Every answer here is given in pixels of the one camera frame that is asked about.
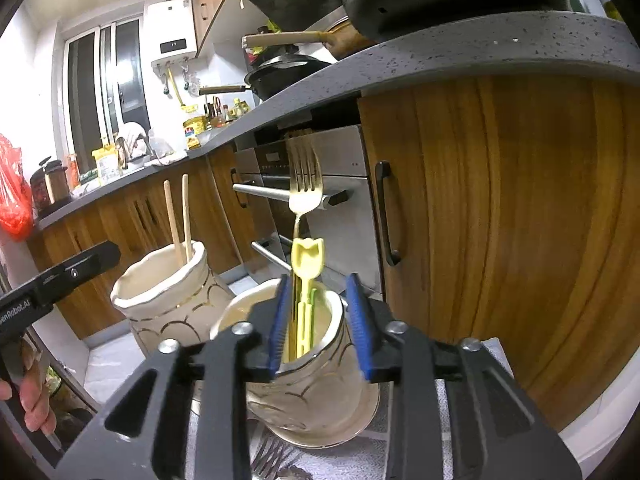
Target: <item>finger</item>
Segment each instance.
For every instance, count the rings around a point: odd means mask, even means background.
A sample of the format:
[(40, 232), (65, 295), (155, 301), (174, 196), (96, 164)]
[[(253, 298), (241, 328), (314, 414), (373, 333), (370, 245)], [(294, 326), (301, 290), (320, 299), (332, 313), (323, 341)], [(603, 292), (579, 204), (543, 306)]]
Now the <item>finger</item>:
[(33, 351), (33, 348), (31, 348), (31, 345), (27, 343), (24, 339), (22, 340), (22, 344), (20, 345), (20, 354), (22, 355), (22, 362), (24, 364), (24, 369), (31, 370), (36, 354)]
[(0, 381), (0, 400), (9, 399), (11, 399), (11, 386), (9, 386), (9, 383)]
[(40, 427), (40, 429), (45, 435), (50, 435), (54, 431), (56, 431), (56, 424), (56, 415), (53, 413), (53, 410), (49, 410), (47, 420), (44, 421), (44, 424)]
[(32, 366), (27, 371), (20, 385), (20, 402), (25, 412), (34, 409), (36, 403), (40, 399), (42, 392), (42, 383), (40, 382), (40, 370), (37, 366)]
[(33, 410), (24, 415), (24, 424), (27, 430), (36, 431), (44, 424), (49, 416), (49, 394), (43, 392)]

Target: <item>granite countertop edge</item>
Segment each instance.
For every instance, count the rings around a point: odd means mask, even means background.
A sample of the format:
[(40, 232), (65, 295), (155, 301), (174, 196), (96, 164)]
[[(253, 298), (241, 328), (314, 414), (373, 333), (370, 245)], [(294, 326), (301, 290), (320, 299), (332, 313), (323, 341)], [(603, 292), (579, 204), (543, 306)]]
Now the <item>granite countertop edge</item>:
[[(515, 71), (569, 73), (640, 85), (640, 49), (624, 23), (579, 12), (510, 12), (446, 23), (377, 44), (293, 84), (216, 132), (204, 146), (190, 150), (188, 159), (349, 95), (457, 75)], [(39, 220), (34, 233), (164, 169), (143, 168), (102, 186)]]

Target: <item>white water heater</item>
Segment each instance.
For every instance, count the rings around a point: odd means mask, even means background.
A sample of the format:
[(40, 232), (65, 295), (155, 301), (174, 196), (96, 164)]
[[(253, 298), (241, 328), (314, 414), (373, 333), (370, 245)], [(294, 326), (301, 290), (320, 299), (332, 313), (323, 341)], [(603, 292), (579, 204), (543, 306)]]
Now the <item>white water heater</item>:
[(146, 8), (144, 31), (151, 65), (195, 57), (196, 31), (191, 0), (170, 0)]

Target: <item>ceramic cup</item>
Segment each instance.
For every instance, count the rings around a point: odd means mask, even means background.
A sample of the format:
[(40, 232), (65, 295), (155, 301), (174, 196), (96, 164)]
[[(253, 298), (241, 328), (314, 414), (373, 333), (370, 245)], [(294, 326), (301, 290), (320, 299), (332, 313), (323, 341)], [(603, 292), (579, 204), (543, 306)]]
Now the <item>ceramic cup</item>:
[(184, 266), (178, 264), (173, 244), (153, 251), (113, 286), (111, 303), (130, 320), (145, 355), (164, 339), (183, 346), (206, 341), (234, 297), (209, 269), (203, 243), (192, 242), (192, 247), (193, 258)]
[[(273, 298), (279, 279), (238, 295), (211, 329), (220, 330), (247, 318), (252, 306)], [(247, 405), (271, 431), (300, 447), (336, 446), (371, 422), (380, 389), (365, 382), (344, 320), (340, 297), (315, 283), (316, 343), (310, 352), (280, 365), (268, 384), (247, 384)], [(283, 355), (286, 355), (286, 344)]]

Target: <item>red plastic bag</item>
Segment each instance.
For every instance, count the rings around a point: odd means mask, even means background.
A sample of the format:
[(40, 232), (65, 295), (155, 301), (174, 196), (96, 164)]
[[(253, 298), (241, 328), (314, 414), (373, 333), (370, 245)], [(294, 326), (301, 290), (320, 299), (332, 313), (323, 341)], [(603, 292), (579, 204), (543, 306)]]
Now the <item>red plastic bag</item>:
[(22, 150), (0, 134), (0, 226), (16, 241), (33, 229), (31, 188), (22, 176)]

